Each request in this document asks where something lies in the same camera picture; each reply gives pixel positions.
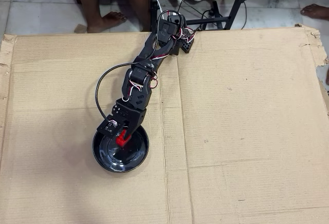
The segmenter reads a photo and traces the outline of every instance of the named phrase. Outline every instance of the person's foot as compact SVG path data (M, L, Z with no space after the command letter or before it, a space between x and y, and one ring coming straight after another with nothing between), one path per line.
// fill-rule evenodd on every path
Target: person's foot
M329 7L322 7L316 4L304 7L300 13L311 18L318 18L320 20L329 20Z
M100 33L104 30L118 26L126 20L127 18L121 12L110 12L104 17L102 17L100 21L97 21L92 25L88 25L87 32Z

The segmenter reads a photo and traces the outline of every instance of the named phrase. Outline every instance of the black plate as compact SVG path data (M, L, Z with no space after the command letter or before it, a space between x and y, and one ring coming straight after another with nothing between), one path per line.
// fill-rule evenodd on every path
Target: black plate
M132 138L121 148L105 135L96 132L93 140L94 157L98 163L111 172L124 173L141 165L149 151L149 138L142 126L132 134Z

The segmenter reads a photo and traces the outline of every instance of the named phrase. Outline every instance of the metal frame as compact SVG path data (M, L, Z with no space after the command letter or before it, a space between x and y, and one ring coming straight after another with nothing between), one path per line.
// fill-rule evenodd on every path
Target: metal frame
M229 30L234 22L236 14L240 8L240 5L244 3L246 0L235 0L232 6L231 12L227 17L222 17L218 10L217 2L213 2L213 12L214 17L212 18L201 18L199 20L187 20L187 25L202 25L202 29L206 30L207 24L216 23L217 29L215 30ZM155 24L157 20L157 11L159 9L159 5L156 0L151 1L151 30L155 29Z

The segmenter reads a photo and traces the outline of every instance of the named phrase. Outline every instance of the red gripper part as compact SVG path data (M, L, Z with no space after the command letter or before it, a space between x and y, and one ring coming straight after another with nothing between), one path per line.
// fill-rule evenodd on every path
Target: red gripper part
M122 132L119 134L119 136L116 138L115 142L120 147L124 147L125 144L129 141L129 139L132 137L132 135L129 135L127 139L124 140L124 135L126 133L126 130L122 130Z

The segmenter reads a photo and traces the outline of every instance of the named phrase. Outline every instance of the cardboard sheet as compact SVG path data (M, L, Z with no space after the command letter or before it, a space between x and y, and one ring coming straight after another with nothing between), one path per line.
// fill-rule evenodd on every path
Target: cardboard sheet
M319 32L198 33L189 54L160 67L143 123L146 160L110 173L92 153L102 121L95 85L132 61L147 36L5 36L0 223L329 223ZM102 82L106 112L125 71Z

